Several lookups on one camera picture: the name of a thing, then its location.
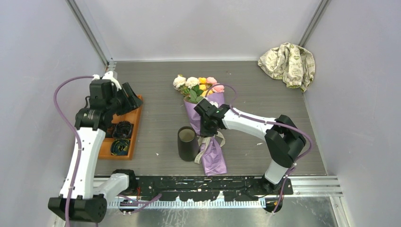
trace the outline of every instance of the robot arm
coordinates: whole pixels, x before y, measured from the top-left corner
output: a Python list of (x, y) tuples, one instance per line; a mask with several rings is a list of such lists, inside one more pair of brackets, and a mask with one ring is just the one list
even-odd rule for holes
[[(70, 219), (98, 223), (105, 216), (107, 202), (126, 189), (136, 189), (137, 182), (132, 170), (116, 170), (108, 181), (93, 188), (97, 157), (105, 132), (112, 125), (113, 115), (126, 114), (139, 108), (142, 101), (135, 95), (128, 83), (122, 85), (114, 79), (113, 72), (100, 78), (95, 75), (89, 85), (89, 107), (79, 110), (75, 116), (75, 128), (82, 143), (82, 151), (70, 198)], [(59, 197), (49, 199), (48, 208), (65, 219), (65, 204), (70, 183), (77, 165), (78, 142), (66, 181)]]
[(217, 134), (217, 129), (234, 129), (266, 141), (273, 159), (262, 178), (263, 186), (268, 192), (278, 188), (284, 174), (291, 168), (306, 144), (305, 138), (298, 132), (266, 123), (279, 122), (295, 127), (291, 119), (285, 115), (281, 115), (277, 119), (265, 118), (234, 108), (235, 113), (229, 105), (223, 104), (217, 108), (207, 99), (201, 100), (194, 109), (201, 116), (201, 136), (214, 136)]

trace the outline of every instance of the white rose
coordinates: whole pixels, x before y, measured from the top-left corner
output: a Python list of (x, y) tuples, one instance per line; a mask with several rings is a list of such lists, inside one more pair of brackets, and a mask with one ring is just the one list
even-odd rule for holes
[(178, 90), (182, 85), (185, 84), (186, 78), (182, 76), (178, 76), (174, 79), (173, 86), (176, 90)]
[(198, 84), (199, 84), (199, 80), (198, 80), (198, 78), (195, 78), (195, 77), (189, 77), (187, 82), (185, 83), (185, 85), (188, 88), (193, 88), (194, 86), (196, 86)]

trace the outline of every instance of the yellow flower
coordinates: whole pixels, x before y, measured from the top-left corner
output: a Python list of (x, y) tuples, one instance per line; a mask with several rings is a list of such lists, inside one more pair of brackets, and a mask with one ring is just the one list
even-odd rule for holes
[(204, 85), (204, 84), (199, 85), (199, 89), (202, 90), (202, 91), (206, 91), (207, 90), (206, 85)]
[(206, 84), (206, 78), (204, 78), (204, 77), (199, 77), (198, 80), (199, 80), (199, 83), (200, 83), (200, 84)]
[(206, 95), (206, 92), (207, 92), (207, 90), (206, 90), (206, 91), (204, 91), (204, 92), (202, 93), (202, 95), (200, 95), (200, 96), (204, 97), (204, 96)]

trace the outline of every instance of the wood grain surface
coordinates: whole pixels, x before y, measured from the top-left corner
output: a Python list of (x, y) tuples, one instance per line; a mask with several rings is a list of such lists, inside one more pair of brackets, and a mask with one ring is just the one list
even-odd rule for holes
[[(97, 175), (110, 175), (120, 168), (132, 169), (137, 175), (204, 174), (201, 165), (178, 156), (177, 132), (189, 121), (182, 95), (172, 85), (177, 74), (187, 78), (214, 77), (230, 84), (238, 92), (234, 106), (239, 110), (264, 117), (287, 115), (314, 139), (301, 91), (273, 80), (255, 61), (119, 62), (116, 72), (121, 83), (129, 82), (134, 92), (144, 98), (138, 141), (133, 160), (98, 160)], [(233, 97), (234, 93), (226, 88), (226, 103)], [(264, 174), (271, 161), (265, 141), (235, 130), (222, 133), (226, 138), (222, 150), (228, 175)], [(326, 174), (316, 146), (297, 163), (296, 175)]]

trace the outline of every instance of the orange wooden tray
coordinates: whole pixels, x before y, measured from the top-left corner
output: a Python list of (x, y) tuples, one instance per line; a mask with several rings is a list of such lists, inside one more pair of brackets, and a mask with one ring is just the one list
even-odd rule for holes
[[(138, 98), (143, 101), (143, 98), (141, 95), (138, 95)], [(128, 155), (122, 155), (122, 156), (115, 156), (112, 155), (110, 152), (110, 148), (112, 146), (112, 143), (114, 142), (113, 138), (105, 138), (103, 140), (102, 146), (100, 147), (99, 151), (99, 156), (98, 159), (114, 159), (114, 160), (132, 160), (132, 155), (134, 154), (134, 148), (135, 148), (135, 142), (137, 141), (137, 134), (138, 134), (138, 128), (139, 128), (139, 119), (140, 119), (140, 114), (142, 112), (142, 106), (143, 104), (136, 110), (133, 110), (127, 114), (117, 116), (113, 116), (112, 123), (117, 124), (118, 122), (122, 121), (129, 121), (131, 124), (134, 125), (132, 129), (132, 135), (130, 140), (130, 147), (128, 148)]]

